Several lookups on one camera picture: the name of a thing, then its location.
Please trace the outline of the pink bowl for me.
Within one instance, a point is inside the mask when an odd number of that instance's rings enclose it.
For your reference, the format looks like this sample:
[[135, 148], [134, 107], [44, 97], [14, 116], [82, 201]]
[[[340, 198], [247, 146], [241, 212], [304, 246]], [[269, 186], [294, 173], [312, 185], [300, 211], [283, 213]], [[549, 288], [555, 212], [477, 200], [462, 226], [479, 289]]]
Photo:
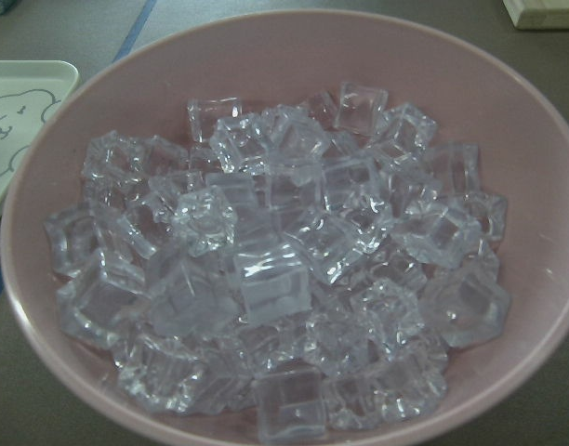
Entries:
[[443, 139], [475, 142], [482, 181], [509, 202], [498, 253], [512, 295], [499, 338], [455, 353], [449, 391], [431, 416], [374, 431], [334, 431], [324, 445], [569, 445], [569, 33], [520, 33], [495, 1], [464, 23], [500, 43], [530, 45], [519, 69], [447, 33], [380, 14], [259, 13], [176, 33], [79, 89], [37, 136], [7, 196], [0, 258], [12, 314], [31, 352], [0, 336], [0, 445], [254, 445], [254, 411], [151, 415], [114, 387], [110, 357], [59, 328], [43, 219], [78, 195], [90, 138], [116, 129], [184, 141], [190, 97], [235, 94], [295, 102], [351, 80], [434, 116]]

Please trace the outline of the clear ice cubes pile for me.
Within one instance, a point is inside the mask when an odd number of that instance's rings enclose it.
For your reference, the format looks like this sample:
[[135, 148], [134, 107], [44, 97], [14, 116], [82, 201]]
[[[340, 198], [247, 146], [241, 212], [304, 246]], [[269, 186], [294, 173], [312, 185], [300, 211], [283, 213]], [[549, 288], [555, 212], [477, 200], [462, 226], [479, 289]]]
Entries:
[[193, 142], [87, 145], [44, 228], [60, 328], [153, 413], [257, 412], [293, 443], [434, 412], [452, 350], [499, 336], [507, 200], [474, 144], [384, 90], [188, 104]]

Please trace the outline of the cream bear tray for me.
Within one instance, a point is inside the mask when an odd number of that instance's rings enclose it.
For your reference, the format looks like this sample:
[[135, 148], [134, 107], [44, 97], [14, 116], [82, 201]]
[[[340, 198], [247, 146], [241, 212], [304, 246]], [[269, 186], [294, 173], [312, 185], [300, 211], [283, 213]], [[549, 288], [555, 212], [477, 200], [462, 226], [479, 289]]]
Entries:
[[0, 216], [24, 152], [79, 79], [66, 61], [0, 60]]

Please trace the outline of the wooden cutting board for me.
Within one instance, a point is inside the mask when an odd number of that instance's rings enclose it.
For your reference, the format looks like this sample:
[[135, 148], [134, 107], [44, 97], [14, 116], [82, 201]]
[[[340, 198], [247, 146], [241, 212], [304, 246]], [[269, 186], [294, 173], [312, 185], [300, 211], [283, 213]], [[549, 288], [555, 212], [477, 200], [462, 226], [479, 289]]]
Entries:
[[569, 30], [569, 0], [503, 0], [518, 30]]

